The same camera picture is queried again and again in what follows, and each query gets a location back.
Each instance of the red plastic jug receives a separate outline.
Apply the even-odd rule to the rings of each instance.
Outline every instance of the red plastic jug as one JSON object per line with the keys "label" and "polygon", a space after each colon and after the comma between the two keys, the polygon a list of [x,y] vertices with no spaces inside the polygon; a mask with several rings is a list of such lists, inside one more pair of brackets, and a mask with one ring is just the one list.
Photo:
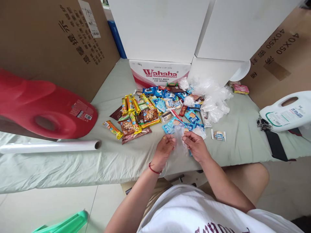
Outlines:
{"label": "red plastic jug", "polygon": [[[82,97],[48,81],[25,80],[0,69],[0,115],[47,138],[75,139],[87,135],[98,113]],[[48,119],[54,130],[38,125]]]}

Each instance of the hand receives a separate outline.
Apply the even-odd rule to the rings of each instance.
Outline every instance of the hand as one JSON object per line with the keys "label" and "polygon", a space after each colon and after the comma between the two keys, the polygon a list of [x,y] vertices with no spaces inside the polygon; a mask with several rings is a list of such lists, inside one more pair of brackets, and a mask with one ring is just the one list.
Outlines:
{"label": "hand", "polygon": [[190,131],[184,134],[182,140],[191,150],[194,159],[200,164],[212,158],[201,136]]}
{"label": "hand", "polygon": [[161,172],[163,170],[165,163],[175,146],[175,142],[176,139],[171,134],[164,135],[161,141],[159,141],[155,150],[155,155],[150,164],[150,167],[154,171]]}

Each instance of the white plastic jug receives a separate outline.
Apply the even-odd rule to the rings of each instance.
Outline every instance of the white plastic jug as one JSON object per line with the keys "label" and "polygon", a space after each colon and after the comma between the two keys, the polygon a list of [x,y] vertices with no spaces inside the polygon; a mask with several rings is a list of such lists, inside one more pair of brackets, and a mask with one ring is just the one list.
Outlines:
{"label": "white plastic jug", "polygon": [[[287,105],[282,104],[293,98],[298,99]],[[311,91],[289,94],[271,106],[260,110],[259,114],[272,124],[271,130],[281,132],[311,123]]]}

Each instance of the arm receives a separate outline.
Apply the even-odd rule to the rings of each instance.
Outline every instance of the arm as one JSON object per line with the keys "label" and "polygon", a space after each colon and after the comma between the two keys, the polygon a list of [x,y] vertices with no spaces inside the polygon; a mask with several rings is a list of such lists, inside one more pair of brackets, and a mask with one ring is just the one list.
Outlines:
{"label": "arm", "polygon": [[219,202],[237,208],[244,213],[256,209],[244,193],[228,178],[223,169],[213,160],[202,137],[193,132],[185,133],[187,144],[195,160],[200,163],[208,182]]}
{"label": "arm", "polygon": [[[172,135],[165,135],[158,143],[154,158],[150,164],[154,171],[162,171],[175,141]],[[131,233],[137,231],[158,178],[159,174],[154,173],[149,168],[144,170],[134,187],[113,214],[105,233]]]}

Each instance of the green plastic stool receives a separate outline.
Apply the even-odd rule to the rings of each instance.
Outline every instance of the green plastic stool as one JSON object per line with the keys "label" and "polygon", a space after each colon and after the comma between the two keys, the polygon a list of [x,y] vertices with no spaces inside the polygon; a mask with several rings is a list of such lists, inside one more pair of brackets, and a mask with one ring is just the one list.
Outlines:
{"label": "green plastic stool", "polygon": [[43,225],[32,233],[77,233],[87,222],[88,213],[83,210],[67,220],[48,227]]}

